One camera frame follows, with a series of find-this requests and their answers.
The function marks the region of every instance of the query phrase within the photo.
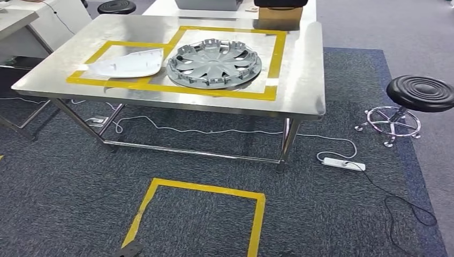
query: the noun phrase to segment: black cable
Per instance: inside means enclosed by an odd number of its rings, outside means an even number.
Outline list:
[[[62,19],[60,18],[60,16],[58,16],[58,13],[55,11],[55,9],[54,9],[52,6],[50,6],[50,4],[48,4],[48,3],[46,3],[46,2],[41,2],[41,3],[47,5],[49,8],[51,8],[52,11],[54,12],[55,16],[57,16],[57,18],[60,20],[60,22],[61,22],[63,25],[65,25],[65,27],[68,29],[68,31],[71,32],[73,35],[75,35],[75,33],[72,32],[72,30],[70,30],[70,28],[68,27],[68,25],[62,21]]]
[[[80,203],[80,204],[78,204],[78,206],[86,205],[87,203],[91,203],[91,202],[94,202],[94,201],[97,201],[97,200],[101,200],[101,199],[106,198],[106,197],[108,197],[108,196],[110,196],[110,195],[113,195],[113,194],[115,194],[115,193],[118,193],[118,191],[111,192],[111,193],[109,193],[109,194],[106,194],[106,195],[101,196],[101,197],[99,197],[99,198],[93,199],[93,200],[91,200],[91,201],[87,201],[87,202]]]
[[[400,247],[400,246],[396,243],[396,241],[394,240],[394,237],[392,236],[392,234],[393,234],[393,232],[394,232],[394,223],[395,223],[395,220],[394,220],[394,216],[392,215],[391,209],[390,209],[389,206],[388,206],[388,200],[391,199],[391,198],[396,198],[396,199],[399,199],[400,201],[406,203],[406,204],[407,204],[408,206],[410,206],[410,208],[412,209],[413,215],[415,216],[416,220],[417,220],[419,223],[421,223],[421,224],[423,224],[423,225],[425,225],[425,226],[435,226],[435,225],[437,224],[437,218],[435,217],[435,215],[434,215],[433,213],[431,213],[430,211],[428,211],[428,210],[426,210],[426,209],[424,209],[424,208],[422,208],[422,207],[419,207],[419,206],[415,205],[414,203],[409,202],[409,201],[406,200],[405,198],[403,198],[403,197],[401,197],[401,196],[398,196],[398,195],[395,195],[394,193],[391,193],[391,192],[389,192],[388,190],[383,189],[383,188],[380,187],[380,186],[377,186],[377,185],[369,178],[369,176],[366,174],[366,172],[365,172],[361,167],[359,167],[356,163],[353,163],[353,162],[345,162],[345,163],[346,163],[346,164],[348,164],[348,163],[354,164],[356,167],[358,167],[359,170],[361,170],[362,174],[363,174],[364,176],[366,176],[367,180],[368,180],[372,185],[374,185],[374,186],[377,187],[378,189],[382,190],[383,192],[386,192],[386,193],[390,194],[390,195],[386,196],[386,197],[384,198],[384,200],[383,200],[383,201],[384,201],[384,205],[385,205],[386,209],[388,210],[389,215],[391,216],[391,226],[390,226],[390,230],[389,230],[389,239],[391,240],[391,243],[392,243],[394,246],[396,246],[397,248],[399,248],[399,249],[400,249],[402,252],[404,252],[405,254],[407,254],[407,255],[409,255],[409,256],[416,256],[416,255],[413,255],[412,253],[410,253],[409,251],[403,249],[402,247]],[[429,215],[433,218],[433,222],[431,222],[431,223],[423,222],[423,221],[421,220],[421,218],[416,214],[415,208],[416,208],[416,209],[419,209],[419,210],[422,210],[422,211],[424,211],[425,213],[429,214]]]

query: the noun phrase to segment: chrome stool base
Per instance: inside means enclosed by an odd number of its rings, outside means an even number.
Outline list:
[[[382,110],[393,110],[395,113],[392,116],[387,116]],[[364,112],[367,115],[367,122],[354,127],[356,131],[363,131],[363,128],[365,126],[371,126],[373,129],[376,131],[386,134],[389,136],[389,140],[384,144],[386,147],[392,147],[394,145],[394,142],[396,141],[396,138],[403,138],[403,137],[413,137],[415,139],[421,138],[421,135],[419,134],[419,131],[421,130],[421,122],[419,121],[418,118],[411,112],[407,111],[405,107],[392,107],[392,106],[381,106],[381,107],[376,107],[372,110],[366,110]],[[378,114],[380,115],[383,119],[382,120],[372,120],[372,115],[373,114]],[[407,125],[404,120],[411,118],[415,123],[416,127]],[[377,125],[380,124],[389,124],[389,126],[386,126],[385,128],[380,128]],[[410,133],[407,134],[397,134],[396,133],[396,127],[403,127],[409,130]]]

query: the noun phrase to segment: yellow tape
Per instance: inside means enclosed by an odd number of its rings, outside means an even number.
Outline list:
[[[249,240],[247,257],[256,257],[259,252],[260,232],[262,231],[264,213],[265,195],[261,194],[261,196],[257,198],[257,204],[255,205],[254,220],[252,222],[251,239]]]
[[[180,41],[180,39],[183,37],[185,32],[186,30],[180,27],[180,29],[178,29],[175,35],[173,35],[173,37],[170,39],[168,45],[175,47],[178,41]]]
[[[169,43],[148,43],[148,42],[127,42],[127,41],[107,41],[94,55],[92,55],[85,63],[92,63],[100,58],[111,46],[127,46],[127,47],[151,47],[151,48],[163,48],[164,58],[172,52],[176,44],[181,40],[187,30],[203,30],[203,31],[224,31],[224,32],[239,32],[239,33],[259,33],[259,34],[271,34],[276,35],[276,41],[273,49],[273,55],[271,57],[268,79],[275,79],[279,77],[281,71],[282,55],[285,47],[286,32],[284,31],[271,31],[265,29],[244,29],[244,28],[217,28],[217,27],[198,27],[198,26],[180,26],[179,30],[170,39]],[[137,90],[150,90],[150,91],[162,91],[172,93],[185,93],[185,94],[197,94],[197,95],[209,95],[217,97],[234,97],[241,99],[254,99],[254,100],[266,100],[274,101],[277,93],[277,81],[276,85],[266,84],[263,93],[255,92],[244,92],[244,91],[230,91],[230,90],[203,90],[196,88],[183,87],[178,85],[159,85],[149,84],[153,76],[139,78],[136,82],[130,81],[113,81],[113,80],[99,80],[99,79],[86,79],[81,78],[84,71],[75,71],[70,75],[66,82],[73,84],[84,84],[92,86],[103,86],[103,87],[119,87]]]
[[[243,191],[238,189],[231,189],[219,186],[208,186],[200,185],[188,182],[180,182],[174,180],[153,178],[150,187],[147,190],[147,193],[143,197],[142,203],[139,207],[139,210],[132,221],[131,227],[126,234],[125,240],[123,241],[122,248],[134,240],[137,231],[139,230],[139,224],[142,219],[142,215],[147,208],[147,205],[150,203],[150,200],[153,198],[153,195],[156,192],[157,187],[161,186],[171,186],[178,188],[185,188],[191,190],[199,190],[211,193],[219,194],[229,194],[234,196],[240,196],[245,198],[256,199],[257,203],[255,206],[254,220],[252,222],[251,229],[251,238],[249,240],[249,248],[247,250],[247,257],[256,257],[259,250],[259,241],[260,241],[260,232],[262,230],[263,214],[265,211],[265,195],[262,193]]]
[[[267,29],[219,28],[219,27],[199,27],[199,26],[180,26],[180,30],[224,31],[224,32],[270,34],[270,35],[285,35],[286,34],[286,32],[284,32],[284,31],[271,31],[271,30],[267,30]]]
[[[137,212],[134,220],[132,221],[131,227],[129,228],[125,240],[123,241],[122,248],[129,244],[132,240],[134,240],[135,234],[137,234],[137,231],[139,230],[139,224],[140,220],[142,219],[143,212],[145,211],[145,208],[147,208],[147,205],[150,202],[150,200],[153,198],[157,186],[158,186],[157,181],[153,179],[152,183],[150,184],[150,187],[147,190],[147,193],[145,194],[145,197],[142,200],[142,203],[140,204],[139,211]]]
[[[109,47],[112,46],[112,41],[107,41],[101,48],[96,51],[94,55],[92,55],[86,62],[85,64],[93,63],[96,60],[98,60],[106,51],[109,49]]]
[[[284,54],[286,34],[276,36],[274,43],[273,57],[271,58],[270,68],[268,71],[268,78],[275,79],[279,78],[281,72],[282,55]]]

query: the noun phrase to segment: gray carpet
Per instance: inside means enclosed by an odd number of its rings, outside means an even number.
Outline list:
[[[324,61],[327,114],[322,121],[305,122],[300,132],[353,139],[359,150],[354,161],[367,165],[374,182],[431,210],[412,141],[399,140],[388,149],[381,145],[383,136],[353,129],[364,121],[365,109],[388,104],[383,86],[390,74],[383,52],[326,48]],[[111,112],[105,103],[71,106],[83,118]],[[2,113],[8,108],[0,101]],[[136,115],[179,129],[282,129],[281,120],[263,117],[135,106],[121,114]],[[281,143],[278,136],[263,134],[156,132],[143,119],[122,125],[126,141],[221,153],[275,157]],[[278,174],[273,165],[239,160],[132,148],[107,153],[55,108],[30,130],[38,131],[38,141],[1,128],[0,256],[112,256],[154,177],[263,192],[259,256],[285,250],[300,256],[405,256],[388,236],[386,194],[361,173],[315,159],[322,150],[351,153],[346,143],[298,138],[289,167]],[[113,127],[106,137],[118,137]],[[245,256],[253,206],[254,201],[234,196],[159,188],[137,234],[146,245],[143,256]],[[401,247],[416,256],[447,256],[438,227],[417,223],[401,202],[391,201],[390,208]]]
[[[317,0],[317,17],[326,47],[383,49],[393,77],[420,74],[454,84],[454,10],[449,3]],[[454,256],[454,110],[417,115],[422,138],[415,151],[448,253]]]

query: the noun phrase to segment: stool seat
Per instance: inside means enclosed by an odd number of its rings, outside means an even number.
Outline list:
[[[128,0],[113,0],[98,6],[99,14],[130,14],[136,5]]]
[[[402,107],[422,112],[442,112],[454,107],[454,87],[430,77],[404,75],[393,79],[386,93]]]

